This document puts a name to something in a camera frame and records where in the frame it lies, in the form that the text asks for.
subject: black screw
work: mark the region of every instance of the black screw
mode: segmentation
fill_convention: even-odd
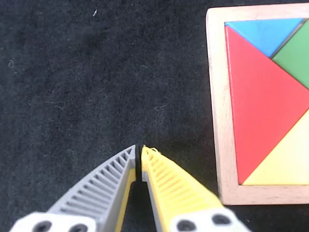
[[[228,225],[231,223],[231,220],[223,214],[216,214],[212,216],[212,221],[216,225]]]
[[[189,220],[181,220],[177,224],[179,231],[194,231],[196,228],[195,224]]]
[[[47,232],[52,227],[50,221],[41,221],[33,228],[33,232]]]
[[[77,224],[73,226],[69,232],[87,232],[88,227],[86,227],[84,224]]]

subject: dark carpet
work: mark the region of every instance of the dark carpet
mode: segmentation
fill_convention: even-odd
[[[0,231],[135,143],[217,193],[206,10],[270,3],[0,1]],[[309,231],[307,205],[231,209],[254,232]],[[123,231],[155,231],[145,184]]]

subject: blue triangle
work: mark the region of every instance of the blue triangle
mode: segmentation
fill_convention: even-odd
[[[230,26],[262,53],[270,57],[302,20],[302,18],[287,18],[235,21],[227,22],[225,25]]]

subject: green tangram piece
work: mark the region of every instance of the green tangram piece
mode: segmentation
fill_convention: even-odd
[[[273,61],[309,89],[309,21],[282,47]]]

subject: puzzle board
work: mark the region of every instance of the puzzle board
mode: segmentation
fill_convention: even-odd
[[[206,16],[224,204],[309,203],[309,3]]]

